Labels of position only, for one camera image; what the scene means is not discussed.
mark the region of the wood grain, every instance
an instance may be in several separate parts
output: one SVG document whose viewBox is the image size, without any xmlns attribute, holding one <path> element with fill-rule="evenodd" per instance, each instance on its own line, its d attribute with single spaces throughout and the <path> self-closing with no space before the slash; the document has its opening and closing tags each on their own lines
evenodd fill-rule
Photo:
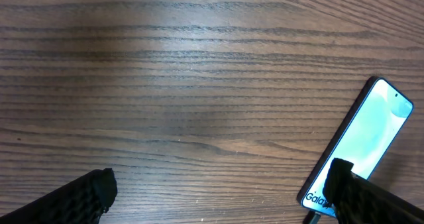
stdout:
<svg viewBox="0 0 424 224">
<path fill-rule="evenodd" d="M 104 223 L 300 223 L 295 195 L 374 75 L 415 111 L 373 182 L 424 208 L 423 7 L 0 0 L 0 215 L 111 166 Z"/>
</svg>

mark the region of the brown wood tabletop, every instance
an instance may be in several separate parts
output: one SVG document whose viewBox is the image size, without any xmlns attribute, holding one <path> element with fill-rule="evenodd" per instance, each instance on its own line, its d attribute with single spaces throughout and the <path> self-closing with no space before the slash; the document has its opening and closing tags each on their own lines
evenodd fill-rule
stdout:
<svg viewBox="0 0 424 224">
<path fill-rule="evenodd" d="M 101 223 L 301 223 L 370 76 L 415 104 L 372 181 L 424 208 L 423 65 L 423 0 L 0 0 L 0 215 L 112 167 Z"/>
</svg>

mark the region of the phone screen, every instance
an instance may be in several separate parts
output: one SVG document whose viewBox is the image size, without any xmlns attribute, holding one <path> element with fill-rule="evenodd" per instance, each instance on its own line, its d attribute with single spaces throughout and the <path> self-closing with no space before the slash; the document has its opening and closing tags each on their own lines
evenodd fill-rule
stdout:
<svg viewBox="0 0 424 224">
<path fill-rule="evenodd" d="M 368 179 L 412 110 L 412 102 L 388 82 L 376 81 L 302 200 L 303 206 L 335 217 L 333 208 L 324 207 L 323 195 L 331 161 L 348 160 L 354 164 L 352 172 Z"/>
</svg>

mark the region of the phone case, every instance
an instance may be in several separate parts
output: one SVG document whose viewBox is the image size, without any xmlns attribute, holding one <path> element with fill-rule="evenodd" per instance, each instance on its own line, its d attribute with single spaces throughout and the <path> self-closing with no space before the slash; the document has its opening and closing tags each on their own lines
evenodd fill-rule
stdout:
<svg viewBox="0 0 424 224">
<path fill-rule="evenodd" d="M 340 138 L 343 136 L 344 131 L 349 126 L 350 122 L 352 121 L 352 119 L 356 115 L 356 112 L 359 110 L 359 108 L 361 107 L 362 103 L 364 102 L 364 100 L 368 96 L 369 92 L 374 87 L 374 84 L 378 80 L 384 80 L 384 81 L 386 81 L 399 94 L 402 94 L 402 92 L 400 92 L 399 90 L 397 90 L 390 82 L 388 82 L 386 79 L 384 79 L 382 77 L 373 76 L 370 79 L 368 79 L 368 81 L 365 83 L 365 86 L 362 88 L 361 92 L 359 93 L 358 97 L 355 99 L 355 102 L 353 103 L 352 107 L 349 109 L 349 112 L 347 113 L 346 117 L 343 119 L 342 123 L 340 124 L 340 127 L 337 129 L 335 135 L 330 140 L 329 145 L 324 150 L 324 152 L 321 155 L 321 157 L 319 158 L 317 164 L 312 169 L 311 174 L 306 179 L 305 183 L 303 184 L 302 188 L 300 189 L 300 191 L 299 191 L 296 199 L 297 199 L 297 201 L 300 203 L 300 205 L 302 207 L 303 207 L 302 200 L 304 199 L 305 195 L 308 193 L 308 191 L 309 191 L 309 189 L 311 187 L 311 184 L 315 181 L 315 179 L 316 179 L 317 175 L 319 174 L 319 172 L 321 171 L 322 167 L 324 167 L 327 159 L 330 157 L 331 153 L 336 148 L 336 146 L 337 146 Z"/>
</svg>

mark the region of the smartphone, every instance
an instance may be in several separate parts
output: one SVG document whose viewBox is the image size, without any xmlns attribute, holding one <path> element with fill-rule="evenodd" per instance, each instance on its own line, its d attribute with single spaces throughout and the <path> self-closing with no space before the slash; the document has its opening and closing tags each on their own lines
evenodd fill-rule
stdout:
<svg viewBox="0 0 424 224">
<path fill-rule="evenodd" d="M 412 102 L 384 78 L 370 78 L 297 195 L 301 206 L 335 217 L 323 195 L 331 161 L 354 164 L 368 179 L 413 111 Z"/>
</svg>

